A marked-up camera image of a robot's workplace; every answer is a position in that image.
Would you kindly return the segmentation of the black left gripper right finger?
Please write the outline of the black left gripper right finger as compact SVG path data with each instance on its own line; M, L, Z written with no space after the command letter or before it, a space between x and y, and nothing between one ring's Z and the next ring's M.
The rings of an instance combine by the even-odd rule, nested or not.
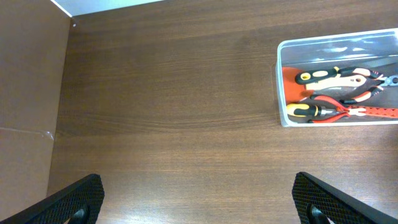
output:
M296 174L292 197L301 223L397 223L396 218L306 172Z

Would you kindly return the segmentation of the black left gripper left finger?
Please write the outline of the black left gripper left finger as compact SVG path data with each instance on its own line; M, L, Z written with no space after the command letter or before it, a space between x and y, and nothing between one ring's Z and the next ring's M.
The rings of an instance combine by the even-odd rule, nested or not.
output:
M3 224L53 224L97 222L104 200L98 174L90 174L29 208L2 220Z

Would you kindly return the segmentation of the yellow black screwdriver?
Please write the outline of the yellow black screwdriver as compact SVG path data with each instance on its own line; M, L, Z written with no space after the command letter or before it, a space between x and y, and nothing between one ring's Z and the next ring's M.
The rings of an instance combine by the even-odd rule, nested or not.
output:
M308 105L304 103L291 103L287 105L287 114L295 117L326 116L337 114L336 110L324 106Z

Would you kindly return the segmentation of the orange cutting pliers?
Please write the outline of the orange cutting pliers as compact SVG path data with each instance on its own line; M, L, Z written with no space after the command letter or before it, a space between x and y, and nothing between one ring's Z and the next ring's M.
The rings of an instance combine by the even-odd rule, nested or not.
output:
M330 96L311 95L310 99L316 102L326 103L327 107L318 106L318 113L313 116L315 119L308 120L308 123L334 123L340 119L350 118L352 116L366 116L366 108L352 108Z

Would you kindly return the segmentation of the red scraper wooden handle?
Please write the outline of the red scraper wooden handle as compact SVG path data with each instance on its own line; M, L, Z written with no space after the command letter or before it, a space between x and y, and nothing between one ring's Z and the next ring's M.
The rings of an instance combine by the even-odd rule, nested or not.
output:
M302 101L314 94L315 91L327 90L333 88L351 87L357 88L362 86L366 82L366 78L362 75L350 75L342 77L336 72L338 68L332 68L330 70L315 71L317 74L322 75L322 80L318 80L312 83L299 84L296 82L295 77L298 75L299 78L311 79L312 72L304 72L294 67L283 67L282 78L285 93L285 102L287 104Z

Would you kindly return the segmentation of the orange long nose pliers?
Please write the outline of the orange long nose pliers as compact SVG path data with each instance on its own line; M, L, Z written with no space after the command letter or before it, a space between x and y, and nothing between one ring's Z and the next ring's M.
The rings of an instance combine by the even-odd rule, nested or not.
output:
M361 75L367 79L378 81L376 85L371 86L368 90L362 92L360 95L354 96L350 99L340 100L340 103L346 105L353 105L366 101L374 95L384 91L385 88L397 87L397 74L385 76L381 72L377 72L363 67L340 68L338 70L338 74L340 74L341 77L348 77L352 74Z

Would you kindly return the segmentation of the clear plastic container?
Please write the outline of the clear plastic container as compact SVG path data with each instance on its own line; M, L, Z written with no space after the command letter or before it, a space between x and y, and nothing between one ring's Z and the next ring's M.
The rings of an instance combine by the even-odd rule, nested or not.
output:
M284 127L397 124L397 118L382 118L368 115L352 116L340 119L334 123L320 124L308 123L308 120L315 119L313 116L302 118L290 116L287 114L286 107L288 104L285 102L282 78L283 67L294 67L303 71L333 67L344 68L351 67L354 64L393 56L397 56L397 29L372 30L281 42L277 48L275 66L281 124ZM381 72L385 76L395 75L397 74L397 63L377 67L373 70ZM312 95L326 95L340 101L358 96L377 83L378 81L376 80L366 79L365 84L357 88L343 87L320 90L315 91ZM310 96L294 103L327 107L326 103L311 100ZM397 87L385 88L384 91L366 101L346 106L351 106L352 108L364 108L365 106L397 108Z

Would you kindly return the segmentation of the metal file yellow black handle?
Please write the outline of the metal file yellow black handle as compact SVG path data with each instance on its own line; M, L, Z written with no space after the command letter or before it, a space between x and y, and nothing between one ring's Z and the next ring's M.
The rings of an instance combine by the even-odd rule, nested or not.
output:
M384 78L384 74L373 69L395 63L397 63L397 56L354 64L351 67L333 67L319 70L307 70L296 74L295 82L299 85L307 85L326 80L328 78L348 77L351 75L361 75L365 78L370 78L373 80L382 80Z

